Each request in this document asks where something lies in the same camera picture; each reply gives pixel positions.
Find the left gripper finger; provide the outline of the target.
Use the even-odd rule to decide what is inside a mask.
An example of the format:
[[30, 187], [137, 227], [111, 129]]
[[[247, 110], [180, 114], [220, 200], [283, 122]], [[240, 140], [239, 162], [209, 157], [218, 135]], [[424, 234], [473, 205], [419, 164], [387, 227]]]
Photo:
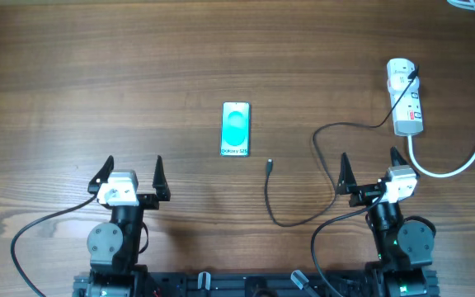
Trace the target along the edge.
[[97, 193], [101, 185], [107, 182], [109, 175], [114, 169], [114, 157], [110, 155], [97, 174], [89, 181], [87, 192]]
[[170, 189], [167, 184], [167, 179], [164, 173], [164, 166], [162, 157], [160, 155], [157, 156], [157, 161], [154, 169], [153, 174], [153, 189], [156, 191], [157, 194], [169, 194]]

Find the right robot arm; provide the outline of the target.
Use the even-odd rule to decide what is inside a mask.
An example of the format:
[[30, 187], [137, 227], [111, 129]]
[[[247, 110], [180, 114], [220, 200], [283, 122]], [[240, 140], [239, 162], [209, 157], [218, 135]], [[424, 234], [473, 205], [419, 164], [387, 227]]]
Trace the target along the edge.
[[433, 262], [436, 228], [420, 216], [405, 217], [399, 202], [413, 196], [419, 174], [390, 149], [391, 166], [374, 184], [359, 185], [346, 153], [341, 155], [336, 193], [350, 195], [349, 205], [368, 206], [366, 222], [371, 229], [379, 259], [366, 265], [375, 296], [438, 296], [440, 288]]

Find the Galaxy S25 smartphone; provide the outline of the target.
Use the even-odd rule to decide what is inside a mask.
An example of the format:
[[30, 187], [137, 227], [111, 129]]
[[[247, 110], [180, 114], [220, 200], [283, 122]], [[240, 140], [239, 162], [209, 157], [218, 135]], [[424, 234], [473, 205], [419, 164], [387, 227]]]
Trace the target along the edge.
[[223, 104], [220, 154], [246, 157], [250, 148], [251, 105], [245, 101]]

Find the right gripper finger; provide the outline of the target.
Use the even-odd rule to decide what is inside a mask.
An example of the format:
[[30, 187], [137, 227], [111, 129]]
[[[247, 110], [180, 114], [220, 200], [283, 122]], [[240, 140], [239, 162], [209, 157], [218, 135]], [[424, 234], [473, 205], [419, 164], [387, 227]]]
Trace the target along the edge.
[[391, 178], [419, 178], [420, 174], [399, 153], [396, 147], [390, 148], [392, 166], [389, 168]]
[[353, 193], [357, 187], [357, 182], [352, 171], [350, 160], [346, 153], [341, 155], [341, 167], [336, 186], [336, 193]]

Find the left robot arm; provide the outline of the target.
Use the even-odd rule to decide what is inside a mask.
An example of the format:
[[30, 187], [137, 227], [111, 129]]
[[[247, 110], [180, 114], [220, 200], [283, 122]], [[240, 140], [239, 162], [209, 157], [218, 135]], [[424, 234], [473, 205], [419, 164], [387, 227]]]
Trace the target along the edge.
[[107, 223], [98, 224], [87, 237], [90, 252], [90, 274], [80, 296], [145, 296], [153, 281], [145, 265], [139, 265], [139, 254], [148, 248], [140, 244], [148, 231], [143, 222], [146, 210], [158, 210], [162, 201], [171, 199], [162, 157], [158, 156], [152, 187], [154, 193], [138, 193], [139, 181], [134, 170], [115, 170], [109, 156], [102, 168], [89, 181], [87, 191], [97, 202], [111, 211]]

